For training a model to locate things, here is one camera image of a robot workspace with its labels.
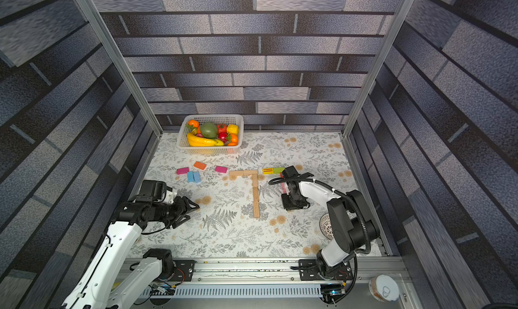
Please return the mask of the wood block marked 71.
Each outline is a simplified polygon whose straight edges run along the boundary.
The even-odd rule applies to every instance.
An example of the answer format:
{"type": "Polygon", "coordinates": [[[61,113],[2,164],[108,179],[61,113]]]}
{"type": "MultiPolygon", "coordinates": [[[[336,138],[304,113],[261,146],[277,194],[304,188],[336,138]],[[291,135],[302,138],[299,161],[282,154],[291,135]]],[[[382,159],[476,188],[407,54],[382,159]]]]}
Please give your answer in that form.
{"type": "Polygon", "coordinates": [[[255,203],[259,203],[259,190],[258,187],[253,187],[253,198],[255,203]]]}

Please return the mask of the orange block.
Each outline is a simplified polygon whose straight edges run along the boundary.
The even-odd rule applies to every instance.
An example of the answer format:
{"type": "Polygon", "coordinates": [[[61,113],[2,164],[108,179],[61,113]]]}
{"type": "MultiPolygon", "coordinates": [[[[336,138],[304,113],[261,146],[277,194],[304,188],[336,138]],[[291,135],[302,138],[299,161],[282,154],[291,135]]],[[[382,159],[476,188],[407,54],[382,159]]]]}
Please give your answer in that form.
{"type": "Polygon", "coordinates": [[[197,161],[194,163],[194,167],[204,171],[206,169],[206,164],[197,161]]]}

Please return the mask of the magenta block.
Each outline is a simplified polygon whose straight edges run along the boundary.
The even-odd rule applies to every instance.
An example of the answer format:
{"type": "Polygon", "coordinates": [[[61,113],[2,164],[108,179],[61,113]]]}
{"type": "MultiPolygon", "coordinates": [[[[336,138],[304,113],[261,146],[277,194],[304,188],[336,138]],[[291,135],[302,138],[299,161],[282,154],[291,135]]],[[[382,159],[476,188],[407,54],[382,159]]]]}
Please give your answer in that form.
{"type": "Polygon", "coordinates": [[[228,172],[228,168],[222,166],[217,166],[214,170],[220,174],[226,174],[228,172]]]}

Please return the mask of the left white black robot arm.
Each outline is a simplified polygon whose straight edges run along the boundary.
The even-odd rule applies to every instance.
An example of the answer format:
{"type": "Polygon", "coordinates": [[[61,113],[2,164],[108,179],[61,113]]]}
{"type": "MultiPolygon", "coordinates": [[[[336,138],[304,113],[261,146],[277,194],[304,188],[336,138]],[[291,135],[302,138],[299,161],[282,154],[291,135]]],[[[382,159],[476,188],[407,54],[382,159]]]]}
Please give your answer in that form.
{"type": "Polygon", "coordinates": [[[165,182],[145,180],[135,197],[116,208],[102,245],[62,308],[130,308],[154,282],[162,286],[177,273],[186,277],[170,250],[152,248],[127,278],[115,284],[132,246],[149,223],[175,229],[200,208],[186,196],[167,201],[170,192],[172,188],[165,182]]]}

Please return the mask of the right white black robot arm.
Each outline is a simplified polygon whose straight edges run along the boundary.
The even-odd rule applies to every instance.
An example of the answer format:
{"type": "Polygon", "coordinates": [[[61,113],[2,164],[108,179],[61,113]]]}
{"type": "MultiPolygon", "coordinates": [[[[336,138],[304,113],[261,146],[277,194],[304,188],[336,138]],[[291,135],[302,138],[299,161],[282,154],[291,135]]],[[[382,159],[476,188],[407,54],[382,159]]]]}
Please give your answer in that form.
{"type": "Polygon", "coordinates": [[[322,278],[330,279],[357,255],[371,253],[372,242],[380,237],[380,228],[360,191],[342,192],[311,173],[298,173],[294,166],[285,168],[280,178],[273,178],[268,184],[287,186],[286,193],[281,195],[287,210],[306,210],[312,203],[327,209],[332,238],[317,252],[316,263],[303,269],[315,269],[322,278]]]}

